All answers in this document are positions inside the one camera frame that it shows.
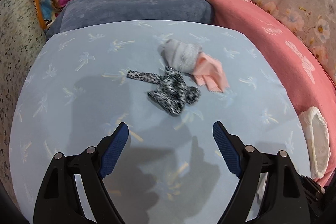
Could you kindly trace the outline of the leopard print fabric strip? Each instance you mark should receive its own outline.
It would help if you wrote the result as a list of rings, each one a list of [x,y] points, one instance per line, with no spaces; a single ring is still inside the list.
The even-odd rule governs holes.
[[[165,67],[163,75],[129,70],[126,77],[157,85],[147,95],[172,116],[179,116],[186,105],[197,103],[201,96],[198,88],[187,86],[183,75],[171,67]]]

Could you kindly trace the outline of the white lined trash bin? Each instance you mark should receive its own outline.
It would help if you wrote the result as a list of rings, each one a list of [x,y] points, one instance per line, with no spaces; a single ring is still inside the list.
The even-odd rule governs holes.
[[[321,179],[331,155],[327,121],[315,106],[303,111],[298,118],[306,140],[312,178]]]

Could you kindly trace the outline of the pink blanket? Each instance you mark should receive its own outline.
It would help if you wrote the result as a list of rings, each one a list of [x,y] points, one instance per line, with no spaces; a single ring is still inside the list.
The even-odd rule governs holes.
[[[214,22],[244,34],[268,61],[284,85],[297,114],[316,107],[326,120],[330,157],[317,182],[325,186],[335,170],[335,84],[320,63],[286,26],[250,0],[206,0]]]

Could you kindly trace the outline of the light blue palm print sheet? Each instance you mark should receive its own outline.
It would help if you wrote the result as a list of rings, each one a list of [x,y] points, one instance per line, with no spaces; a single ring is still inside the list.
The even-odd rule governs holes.
[[[162,74],[163,43],[198,43],[219,60],[229,88],[201,87],[199,101],[173,117],[147,96],[154,86],[129,70]],[[305,138],[288,94],[246,36],[226,28],[132,21],[67,31],[42,48],[22,88],[10,137],[10,169],[21,212],[33,219],[53,155],[82,153],[129,127],[127,144],[105,187],[126,223],[216,223],[237,177],[213,139],[221,121],[261,152],[286,150],[310,174]]]

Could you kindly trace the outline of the pink cloth piece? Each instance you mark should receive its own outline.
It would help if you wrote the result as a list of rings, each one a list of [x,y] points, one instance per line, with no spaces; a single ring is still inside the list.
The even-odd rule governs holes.
[[[192,73],[198,86],[206,86],[211,92],[224,93],[228,80],[219,60],[201,52]]]

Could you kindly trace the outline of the speckled white bedsheet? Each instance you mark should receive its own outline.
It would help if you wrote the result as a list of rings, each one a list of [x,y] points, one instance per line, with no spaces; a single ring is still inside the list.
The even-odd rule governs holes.
[[[1,182],[13,203],[11,124],[25,79],[45,42],[33,0],[1,0]]]

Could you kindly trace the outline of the grey white sock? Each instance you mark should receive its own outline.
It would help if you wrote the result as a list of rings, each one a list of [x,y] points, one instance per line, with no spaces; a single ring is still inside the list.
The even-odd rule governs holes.
[[[169,39],[163,43],[162,49],[169,67],[181,73],[191,74],[202,51],[202,46]]]

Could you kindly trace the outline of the dark blue velvet cushion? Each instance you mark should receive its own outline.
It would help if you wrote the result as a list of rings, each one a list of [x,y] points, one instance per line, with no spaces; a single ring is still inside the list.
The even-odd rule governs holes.
[[[60,32],[129,20],[177,20],[213,24],[214,9],[205,0],[71,0],[46,32]]]

